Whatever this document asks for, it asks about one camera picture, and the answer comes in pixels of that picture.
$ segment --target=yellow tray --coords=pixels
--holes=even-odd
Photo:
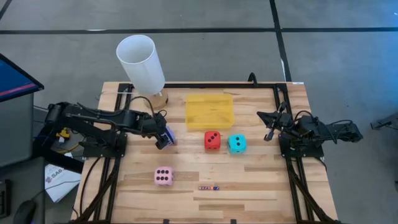
[[[232,127],[234,124],[232,95],[188,95],[185,122],[188,128]]]

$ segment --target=wooden table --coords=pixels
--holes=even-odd
[[[99,109],[114,110],[119,84],[104,84]],[[288,83],[287,86],[293,114],[310,110],[304,85]],[[268,129],[256,115],[257,111],[275,111],[272,90],[170,88],[168,93],[169,103],[164,108],[166,120],[178,144],[158,150],[154,139],[129,134],[118,176],[112,223],[162,223],[164,218],[171,223],[229,223],[231,219],[237,219],[238,223],[295,223],[285,160],[280,155],[277,138],[270,142],[263,140]],[[205,152],[205,130],[188,130],[185,125],[185,99],[192,93],[233,95],[235,124],[232,128],[217,130],[221,133],[221,149],[217,153]],[[142,99],[134,100],[130,109],[149,112]],[[229,155],[228,136],[238,133],[245,135],[248,149],[243,155]],[[82,181],[94,160],[85,161]],[[103,160],[89,176],[83,209],[98,191]],[[303,163],[309,191],[329,216],[337,218],[325,168],[312,158],[304,158]],[[154,185],[154,171],[158,166],[174,168],[173,186]],[[214,185],[220,190],[198,189]],[[82,184],[75,202],[77,210],[81,187]],[[302,216],[306,219],[303,198],[298,194]],[[101,218],[105,217],[107,200],[105,195]]]

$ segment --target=computer screen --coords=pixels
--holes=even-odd
[[[0,54],[0,102],[43,88],[41,83]]]

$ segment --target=white cup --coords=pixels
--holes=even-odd
[[[116,55],[134,88],[142,95],[162,91],[165,79],[154,41],[145,35],[132,35],[122,40]]]

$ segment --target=gray floor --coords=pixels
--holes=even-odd
[[[398,2],[276,0],[282,27],[397,27]],[[272,27],[266,0],[13,0],[0,30]],[[126,81],[115,49],[129,34],[0,35],[0,52],[45,85],[35,104],[96,106],[104,81]],[[282,81],[275,34],[149,34],[168,81]],[[345,223],[398,223],[398,132],[369,123],[398,111],[398,32],[283,33],[292,80],[305,82],[324,122],[352,119],[364,139],[325,144],[328,177]],[[75,191],[46,223],[65,222]]]

